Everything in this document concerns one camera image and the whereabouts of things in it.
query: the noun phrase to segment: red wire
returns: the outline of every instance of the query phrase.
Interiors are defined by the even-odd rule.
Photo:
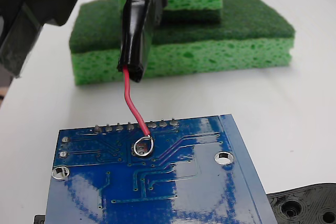
[[[126,103],[127,103],[128,107],[130,108],[132,114],[134,115],[135,119],[137,120],[143,134],[145,136],[148,136],[148,135],[151,134],[151,132],[149,131],[147,125],[145,124],[145,122],[142,119],[140,113],[138,112],[138,110],[136,109],[136,107],[134,106],[134,104],[131,100],[130,73],[128,72],[127,66],[124,66],[122,71],[124,73],[124,79],[125,79],[125,100],[126,100]]]

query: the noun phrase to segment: blue circuit board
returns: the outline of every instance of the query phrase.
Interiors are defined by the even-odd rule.
[[[231,115],[133,126],[59,132],[46,224],[276,223]]]

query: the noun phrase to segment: white table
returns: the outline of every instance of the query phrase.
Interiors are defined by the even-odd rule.
[[[45,214],[60,129],[135,122],[123,83],[76,87],[63,27],[46,25],[0,109],[1,223]],[[143,80],[146,121],[233,114],[266,193],[336,183],[336,0],[263,0],[296,29],[290,67]]]

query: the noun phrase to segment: mounting hole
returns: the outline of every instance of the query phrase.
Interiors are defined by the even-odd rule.
[[[294,200],[290,200],[281,206],[281,211],[288,218],[293,218],[301,213],[302,208],[298,202]]]
[[[233,162],[233,155],[230,152],[218,152],[215,161],[220,165],[229,165]]]
[[[326,212],[322,219],[325,223],[335,223],[336,216],[333,212]]]
[[[70,175],[70,170],[66,166],[58,166],[51,172],[51,176],[56,180],[63,180]]]

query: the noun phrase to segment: stacked sponge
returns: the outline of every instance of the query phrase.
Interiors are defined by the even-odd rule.
[[[262,1],[189,2],[169,0],[145,78],[289,64],[295,31]],[[118,6],[118,0],[103,0],[81,7],[70,39],[76,84],[122,80]]]

